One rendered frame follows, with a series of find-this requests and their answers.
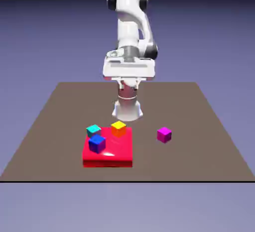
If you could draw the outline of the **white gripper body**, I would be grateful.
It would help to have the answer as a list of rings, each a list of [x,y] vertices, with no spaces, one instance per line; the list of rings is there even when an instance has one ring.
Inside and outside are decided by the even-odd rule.
[[[151,80],[155,77],[155,61],[134,58],[134,62],[125,62],[123,57],[105,57],[103,76],[106,80],[139,79]]]

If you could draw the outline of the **small yellow cube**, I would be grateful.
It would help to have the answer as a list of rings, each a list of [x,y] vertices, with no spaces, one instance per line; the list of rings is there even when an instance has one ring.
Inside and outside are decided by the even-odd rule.
[[[126,129],[127,125],[120,120],[111,124],[111,133],[115,137],[122,137],[125,135]]]

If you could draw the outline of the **small cyan cube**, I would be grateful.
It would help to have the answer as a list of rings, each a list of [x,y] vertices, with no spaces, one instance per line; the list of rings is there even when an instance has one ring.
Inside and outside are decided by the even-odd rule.
[[[87,132],[88,138],[91,138],[95,134],[101,135],[101,128],[98,125],[94,124],[94,125],[87,127],[86,132]]]

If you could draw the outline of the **small magenta cube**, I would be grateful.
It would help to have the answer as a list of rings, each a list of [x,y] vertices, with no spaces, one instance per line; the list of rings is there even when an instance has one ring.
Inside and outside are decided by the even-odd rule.
[[[172,131],[167,127],[162,127],[157,130],[157,140],[167,143],[172,138]]]

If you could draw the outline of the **small blue cube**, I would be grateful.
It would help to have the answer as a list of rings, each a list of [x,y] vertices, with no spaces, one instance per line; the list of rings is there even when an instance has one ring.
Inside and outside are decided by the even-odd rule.
[[[106,148],[106,138],[98,134],[93,135],[88,143],[89,150],[96,154],[100,154]]]

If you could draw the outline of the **large red box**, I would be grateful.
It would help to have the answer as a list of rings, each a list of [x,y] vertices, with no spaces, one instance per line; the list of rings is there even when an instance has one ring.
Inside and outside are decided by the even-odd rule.
[[[93,141],[89,137],[85,138],[82,152],[84,167],[132,167],[132,128],[127,127],[126,133],[120,137],[112,134],[110,127],[101,129],[101,143],[105,148],[96,153]]]

